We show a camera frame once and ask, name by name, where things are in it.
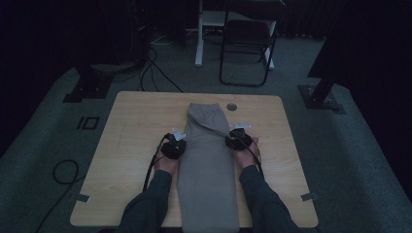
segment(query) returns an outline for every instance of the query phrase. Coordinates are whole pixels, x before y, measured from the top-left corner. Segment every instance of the black cable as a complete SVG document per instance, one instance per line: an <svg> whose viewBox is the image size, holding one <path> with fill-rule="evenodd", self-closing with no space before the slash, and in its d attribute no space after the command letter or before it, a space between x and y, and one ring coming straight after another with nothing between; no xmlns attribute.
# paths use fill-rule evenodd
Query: black cable
<svg viewBox="0 0 412 233"><path fill-rule="evenodd" d="M154 89L158 92L157 85L155 84L155 78L154 78L154 70L151 66L151 73L152 73L152 83L154 84Z"/></svg>
<svg viewBox="0 0 412 233"><path fill-rule="evenodd" d="M146 173L145 184L143 185L143 191L146 191L146 189L148 189L149 178L151 177L151 172L152 172L152 169L153 169L154 165L155 165L160 159L162 159L162 158L164 157L164 156L163 156L163 157L161 157L160 159L155 160L155 157L157 156L158 151L161 149L161 145L163 144L163 141L164 141L165 139L166 139L166 135L164 135L163 138L160 140L160 143L159 143L158 146L157 146L157 149L156 149L156 151L155 151L155 153L154 153L154 156L152 157L151 164L149 165L148 172Z"/></svg>
<svg viewBox="0 0 412 233"><path fill-rule="evenodd" d="M70 182L63 182L61 180L58 179L57 175L56 175L56 171L57 168L63 164L63 163L73 163L75 165L76 168L76 172L75 175L73 176L73 179ZM66 196L66 194L69 192L69 190L72 188L72 186L77 183L82 181L86 176L82 176L80 178L78 178L79 176L79 164L72 159L66 159L63 160L59 163L57 163L54 168L52 169L52 178L54 179L55 182L59 183L59 184L69 184L69 186L66 188L66 190L64 191L64 193L60 196L60 198L58 198L58 200L54 203L54 205L49 209L49 211L46 213L46 215L43 217L42 221L40 222L39 226L36 229L36 233L40 231L40 229L42 228L43 224L45 223L46 219L50 216L50 214L52 213L52 211L54 210L54 208L63 200L63 198Z"/></svg>
<svg viewBox="0 0 412 233"><path fill-rule="evenodd" d="M154 51L155 57L157 57L157 51L156 51L155 49L153 49L152 47L150 47L150 49ZM151 60L150 58L148 58L148 59L149 59L149 61L155 66L155 68L160 72L160 74L163 75L163 77L164 77L167 81L169 81L170 83L172 83L180 92L184 93L175 83L173 83L173 81L171 81L171 80L169 79L169 77L167 77L167 76L163 73L163 71L155 64L155 62L154 62L153 60Z"/></svg>
<svg viewBox="0 0 412 233"><path fill-rule="evenodd" d="M258 152L258 157L252 152L252 150L249 149L249 146L246 145L242 140L238 139L245 147L246 149L252 154L252 157L255 160L255 163L257 164L257 168L258 171L260 172L261 176L264 179L264 175L263 175L263 169L261 168L261 158L260 158L260 150L258 149L258 144L255 143L255 141L252 140L253 143L255 143L255 145L257 146L257 152Z"/></svg>
<svg viewBox="0 0 412 233"><path fill-rule="evenodd" d="M139 90L139 88L140 88L140 86L142 86L142 91L145 91L145 88L143 87L143 79L145 78L145 75L146 75L146 72L148 72L148 70L149 70L149 68L151 69L151 72L152 72L152 80L154 79L153 78L153 69L152 69L152 65L154 64L154 62L157 60L157 52L155 52L154 53L154 59L153 60L150 60L151 62L149 63L149 65L146 67L146 69L145 69L145 71L143 72L143 74L142 74L142 76L140 76L140 82L139 82L139 85L137 86L137 90Z"/></svg>

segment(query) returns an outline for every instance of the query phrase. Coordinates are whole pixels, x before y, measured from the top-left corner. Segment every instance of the metal stand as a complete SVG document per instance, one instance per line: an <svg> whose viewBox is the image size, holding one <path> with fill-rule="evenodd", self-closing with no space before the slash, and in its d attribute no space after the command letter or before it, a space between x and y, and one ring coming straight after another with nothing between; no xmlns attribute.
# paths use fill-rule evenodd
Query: metal stand
<svg viewBox="0 0 412 233"><path fill-rule="evenodd" d="M300 94L307 109L332 110L334 114L346 115L341 104L338 104L331 93L334 82L321 79L318 85L298 85Z"/></svg>
<svg viewBox="0 0 412 233"><path fill-rule="evenodd" d="M113 76L99 74L90 66L76 67L79 81L72 93L66 94L63 103L81 103L83 99L105 99Z"/></svg>

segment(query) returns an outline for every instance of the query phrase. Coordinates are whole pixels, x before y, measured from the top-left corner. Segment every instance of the gray cloth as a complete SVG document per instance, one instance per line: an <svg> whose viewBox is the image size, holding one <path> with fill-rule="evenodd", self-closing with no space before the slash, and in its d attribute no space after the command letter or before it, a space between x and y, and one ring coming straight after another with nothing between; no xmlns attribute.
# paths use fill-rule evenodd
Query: gray cloth
<svg viewBox="0 0 412 233"><path fill-rule="evenodd" d="M228 132L219 104L190 104L177 184L185 233L239 231L233 156L224 143Z"/></svg>

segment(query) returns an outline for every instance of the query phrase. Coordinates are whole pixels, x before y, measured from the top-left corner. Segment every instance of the power cable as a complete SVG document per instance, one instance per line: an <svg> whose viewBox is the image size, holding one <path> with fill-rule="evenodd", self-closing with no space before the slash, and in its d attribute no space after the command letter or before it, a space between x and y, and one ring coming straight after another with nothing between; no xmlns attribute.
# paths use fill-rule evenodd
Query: power cable
<svg viewBox="0 0 412 233"><path fill-rule="evenodd" d="M64 163L72 163L72 164L75 165L75 168L76 168L75 175L73 176L73 178L72 178L72 180L71 180L70 182L61 181L61 180L57 177L57 175L56 175L57 168L58 168L60 165L64 164ZM67 186L66 190L63 192L63 194L60 196L60 198L58 198L58 200L54 203L54 205L49 209L49 211L48 211L48 212L46 213L46 215L43 217L43 219L42 219L42 221L40 222L39 226L37 227L35 233L38 233L38 232L40 231L40 229L42 228L42 226L43 226L43 224L45 223L45 221L47 220L47 218L50 216L50 214L51 214L52 211L55 209L55 207L57 207L57 205L63 200L63 198L66 196L66 194L67 194L67 193L69 192L69 190L72 188L72 186L73 186L75 183L78 183L78 182L82 181L82 180L86 177L86 176L82 176L82 177L78 178L78 176L79 176L79 164L78 164L75 160L66 159L66 160L63 160L63 161L61 161L61 162L58 162L58 163L54 166L54 168L52 169L52 178L54 179L54 181L57 182L57 183L59 183L59 184L64 184L64 185L68 184L68 186Z"/></svg>

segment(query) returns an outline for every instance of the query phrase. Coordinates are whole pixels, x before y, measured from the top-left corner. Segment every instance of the dark sleeve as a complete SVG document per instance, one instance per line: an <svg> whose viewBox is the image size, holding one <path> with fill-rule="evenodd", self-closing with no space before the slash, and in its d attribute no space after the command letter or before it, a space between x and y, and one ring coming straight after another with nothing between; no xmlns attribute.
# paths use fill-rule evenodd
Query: dark sleeve
<svg viewBox="0 0 412 233"><path fill-rule="evenodd" d="M127 204L116 232L157 232L166 217L171 183L169 173L155 171L148 189Z"/></svg>
<svg viewBox="0 0 412 233"><path fill-rule="evenodd" d="M252 214L254 232L300 232L288 208L264 181L256 166L244 168L239 180Z"/></svg>

